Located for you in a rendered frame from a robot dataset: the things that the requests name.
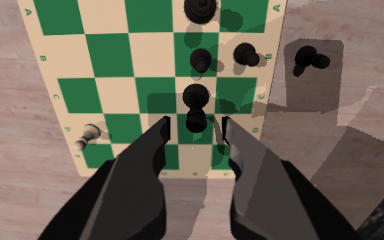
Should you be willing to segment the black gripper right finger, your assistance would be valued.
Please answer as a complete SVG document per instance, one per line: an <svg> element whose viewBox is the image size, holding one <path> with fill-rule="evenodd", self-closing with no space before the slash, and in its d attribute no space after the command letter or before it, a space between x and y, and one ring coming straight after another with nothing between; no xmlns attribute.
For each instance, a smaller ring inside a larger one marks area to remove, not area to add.
<svg viewBox="0 0 384 240"><path fill-rule="evenodd" d="M222 117L235 174L230 230L236 240L362 240L339 210L290 162Z"/></svg>

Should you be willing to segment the white pawn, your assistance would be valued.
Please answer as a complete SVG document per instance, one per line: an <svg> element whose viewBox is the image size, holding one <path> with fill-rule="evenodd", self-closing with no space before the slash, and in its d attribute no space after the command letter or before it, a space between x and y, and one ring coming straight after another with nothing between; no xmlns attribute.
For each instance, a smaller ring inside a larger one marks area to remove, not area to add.
<svg viewBox="0 0 384 240"><path fill-rule="evenodd" d="M100 136L100 130L93 124L87 124L82 128L82 137L78 138L73 144L76 151L82 151L87 145L88 141L95 140Z"/></svg>

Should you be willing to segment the green and cream chessboard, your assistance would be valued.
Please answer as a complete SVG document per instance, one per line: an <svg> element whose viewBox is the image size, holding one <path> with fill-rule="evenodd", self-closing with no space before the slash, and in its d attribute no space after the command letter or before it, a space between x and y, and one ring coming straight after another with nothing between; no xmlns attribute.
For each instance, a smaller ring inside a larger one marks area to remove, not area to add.
<svg viewBox="0 0 384 240"><path fill-rule="evenodd" d="M41 74L80 176L91 177L168 116L166 165L158 178L235 178L222 139L229 116L260 141L286 0L216 0L204 24L190 21L185 0L17 0ZM238 64L241 43L260 61ZM190 64L211 55L205 73ZM183 91L203 85L207 127L186 127ZM100 136L82 151L73 143L93 124Z"/></svg>

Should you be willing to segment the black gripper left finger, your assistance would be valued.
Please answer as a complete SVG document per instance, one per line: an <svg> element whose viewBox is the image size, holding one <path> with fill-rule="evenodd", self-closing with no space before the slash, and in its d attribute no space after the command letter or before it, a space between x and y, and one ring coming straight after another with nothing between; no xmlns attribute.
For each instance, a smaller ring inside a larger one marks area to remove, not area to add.
<svg viewBox="0 0 384 240"><path fill-rule="evenodd" d="M166 233L164 116L107 160L52 218L37 240L161 240ZM163 145L164 140L164 145Z"/></svg>

